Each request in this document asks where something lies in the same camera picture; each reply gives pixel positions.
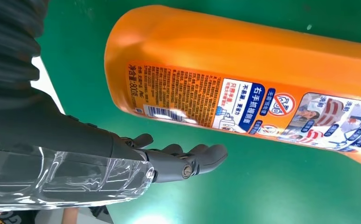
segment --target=clear plastic sleeve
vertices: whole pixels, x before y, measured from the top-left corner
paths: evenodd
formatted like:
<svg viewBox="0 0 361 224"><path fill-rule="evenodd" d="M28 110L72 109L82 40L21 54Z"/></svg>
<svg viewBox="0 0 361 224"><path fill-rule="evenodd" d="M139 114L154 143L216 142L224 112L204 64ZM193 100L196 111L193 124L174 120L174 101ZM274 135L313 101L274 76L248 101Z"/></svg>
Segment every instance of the clear plastic sleeve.
<svg viewBox="0 0 361 224"><path fill-rule="evenodd" d="M0 151L0 211L129 201L145 193L153 176L147 161L13 146Z"/></svg>

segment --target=orange plastic bottle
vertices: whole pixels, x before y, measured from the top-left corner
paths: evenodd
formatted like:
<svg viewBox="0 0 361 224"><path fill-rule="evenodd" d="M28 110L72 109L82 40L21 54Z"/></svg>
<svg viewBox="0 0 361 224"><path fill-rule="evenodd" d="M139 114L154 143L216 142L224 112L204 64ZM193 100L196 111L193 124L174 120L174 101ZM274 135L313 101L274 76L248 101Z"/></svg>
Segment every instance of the orange plastic bottle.
<svg viewBox="0 0 361 224"><path fill-rule="evenodd" d="M125 112L361 163L360 43L146 6L116 23L105 72Z"/></svg>

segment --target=product label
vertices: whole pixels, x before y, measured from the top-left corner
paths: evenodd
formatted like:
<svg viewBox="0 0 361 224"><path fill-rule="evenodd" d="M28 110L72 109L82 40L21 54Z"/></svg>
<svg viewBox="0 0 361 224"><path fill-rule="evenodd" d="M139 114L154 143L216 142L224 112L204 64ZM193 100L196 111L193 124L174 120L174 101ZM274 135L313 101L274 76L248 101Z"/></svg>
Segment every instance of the product label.
<svg viewBox="0 0 361 224"><path fill-rule="evenodd" d="M361 100L131 62L135 112L157 119L342 152L361 150Z"/></svg>

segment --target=green table surface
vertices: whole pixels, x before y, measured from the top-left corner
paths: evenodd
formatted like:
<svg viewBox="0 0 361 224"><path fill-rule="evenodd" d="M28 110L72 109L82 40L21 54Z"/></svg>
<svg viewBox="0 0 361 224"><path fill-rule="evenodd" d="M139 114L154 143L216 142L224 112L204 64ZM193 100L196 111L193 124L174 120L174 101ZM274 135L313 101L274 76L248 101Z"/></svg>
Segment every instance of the green table surface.
<svg viewBox="0 0 361 224"><path fill-rule="evenodd" d="M39 42L66 113L121 136L150 133L157 148L229 149L212 173L109 206L115 223L361 224L361 164L341 154L137 118L112 103L106 39L121 15L150 4L361 42L361 0L52 0Z"/></svg>

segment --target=prosthetic hand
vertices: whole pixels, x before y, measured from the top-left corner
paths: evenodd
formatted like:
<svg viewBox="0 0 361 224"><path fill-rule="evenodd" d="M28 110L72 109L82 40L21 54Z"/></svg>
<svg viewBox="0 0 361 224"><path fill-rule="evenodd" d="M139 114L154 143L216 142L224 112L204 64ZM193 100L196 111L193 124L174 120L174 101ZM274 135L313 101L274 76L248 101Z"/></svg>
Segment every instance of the prosthetic hand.
<svg viewBox="0 0 361 224"><path fill-rule="evenodd" d="M153 182L180 181L197 174L204 174L217 168L227 157L227 150L222 145L208 147L197 145L188 153L182 147L172 144L163 150L142 148L153 142L149 134L135 139L123 138L127 145L142 154L144 160L154 167Z"/></svg>
<svg viewBox="0 0 361 224"><path fill-rule="evenodd" d="M48 0L0 0L0 211L98 206L134 199L151 182L210 172L227 157L223 146L143 149L135 139L61 114L30 85L40 55Z"/></svg>

